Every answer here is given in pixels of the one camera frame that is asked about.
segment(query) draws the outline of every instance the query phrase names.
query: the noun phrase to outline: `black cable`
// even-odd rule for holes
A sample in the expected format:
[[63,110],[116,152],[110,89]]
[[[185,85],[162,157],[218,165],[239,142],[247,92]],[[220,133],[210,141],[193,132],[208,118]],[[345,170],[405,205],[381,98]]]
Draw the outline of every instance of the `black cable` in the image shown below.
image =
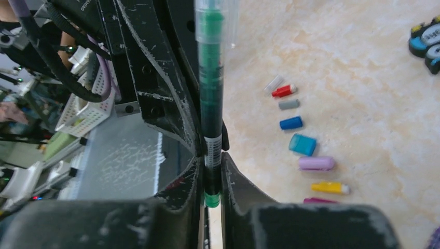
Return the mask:
[[39,26],[32,17],[31,12],[24,0],[9,0],[25,34],[32,46],[38,52],[43,61],[52,70],[57,79],[65,85],[70,92],[88,102],[99,103],[108,98],[93,93],[76,81],[75,77],[64,66],[61,58],[52,48],[52,45],[42,34]]
[[87,82],[92,87],[98,76],[99,67],[100,65],[96,53],[91,53],[87,64]]
[[86,35],[82,34],[79,30],[73,27],[70,22],[68,22],[55,8],[51,2],[46,3],[47,13],[50,16],[52,22],[62,31],[68,33],[73,37],[78,43],[86,48],[90,48],[93,52],[99,54],[106,60],[111,60],[110,55],[102,50],[98,45],[92,43]]

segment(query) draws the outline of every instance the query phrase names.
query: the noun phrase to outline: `yellow pen cap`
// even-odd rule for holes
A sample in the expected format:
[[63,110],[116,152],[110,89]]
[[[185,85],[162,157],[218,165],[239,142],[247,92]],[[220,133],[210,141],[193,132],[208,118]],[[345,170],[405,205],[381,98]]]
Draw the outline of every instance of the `yellow pen cap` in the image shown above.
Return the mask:
[[338,193],[341,195],[347,195],[350,193],[350,188],[347,184],[333,182],[313,183],[312,190],[325,193]]

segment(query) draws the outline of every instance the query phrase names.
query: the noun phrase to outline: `pen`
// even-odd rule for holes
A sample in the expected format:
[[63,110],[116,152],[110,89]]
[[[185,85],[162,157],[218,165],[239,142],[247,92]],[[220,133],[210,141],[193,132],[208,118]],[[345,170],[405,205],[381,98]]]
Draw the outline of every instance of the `pen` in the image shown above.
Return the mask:
[[195,0],[202,134],[208,150],[204,157],[205,203],[220,202],[223,120],[223,70],[227,36],[228,0]]

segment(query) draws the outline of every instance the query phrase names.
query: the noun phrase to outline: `cable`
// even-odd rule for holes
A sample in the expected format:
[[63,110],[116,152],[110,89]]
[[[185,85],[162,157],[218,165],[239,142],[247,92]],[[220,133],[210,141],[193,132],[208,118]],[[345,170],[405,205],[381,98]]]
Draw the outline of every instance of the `cable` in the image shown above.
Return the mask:
[[99,54],[106,60],[111,60],[110,55],[102,50],[97,44],[94,44],[87,36],[83,35],[79,30],[73,27],[59,12],[55,9],[55,6],[51,2],[46,3],[47,13],[50,16],[52,22],[62,31],[68,33],[78,43],[86,48],[90,48],[96,54]]
[[[89,35],[88,35],[88,37],[92,43],[94,43],[96,45],[98,44],[96,42],[96,40],[93,39],[93,37],[91,37]],[[104,75],[105,89],[104,89],[104,92],[102,93],[102,95],[105,95],[108,98],[108,96],[110,95],[110,92],[112,91],[112,87],[111,87],[111,82],[113,82],[112,76],[110,75],[110,70],[108,69],[108,65],[105,62],[104,58],[102,58],[102,56],[100,56],[99,54],[97,54],[97,57],[98,57],[99,65],[102,68],[102,74]]]
[[93,83],[95,82],[98,71],[99,71],[99,61],[96,53],[91,53],[89,56],[89,63],[87,63],[87,83],[93,87]]
[[25,0],[9,0],[9,4],[17,16],[22,28],[25,30],[25,34],[32,46],[52,70],[57,79],[63,83],[63,85],[65,85],[70,92],[81,99],[84,99],[85,101],[94,103],[105,101],[108,98],[110,93],[109,88],[106,89],[102,95],[99,95],[87,90],[84,86],[76,81],[74,76],[64,66],[61,58],[52,48],[52,45],[43,36],[40,28],[35,22],[35,19],[32,17]]
[[[93,39],[93,37],[88,36],[90,41],[93,42],[94,44],[98,44],[97,41],[95,39]],[[121,95],[121,92],[119,91],[119,87],[115,84],[112,75],[110,74],[110,70],[108,69],[108,64],[107,62],[104,60],[104,58],[102,58],[99,54],[97,54],[98,60],[99,60],[99,64],[102,67],[102,71],[104,73],[104,80],[106,82],[106,84],[109,84],[108,82],[110,81],[110,84],[112,84],[113,89],[115,89],[116,94],[118,96]]]

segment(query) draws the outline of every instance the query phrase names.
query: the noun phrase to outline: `purple pen cap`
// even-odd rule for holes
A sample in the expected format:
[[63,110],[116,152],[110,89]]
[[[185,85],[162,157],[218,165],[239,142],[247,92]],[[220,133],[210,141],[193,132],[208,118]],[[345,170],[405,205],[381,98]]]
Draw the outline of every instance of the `purple pen cap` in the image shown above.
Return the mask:
[[307,203],[338,203],[338,202],[312,197],[312,198],[305,198],[303,203],[307,204]]
[[333,157],[301,157],[299,169],[304,171],[329,171],[335,166]]

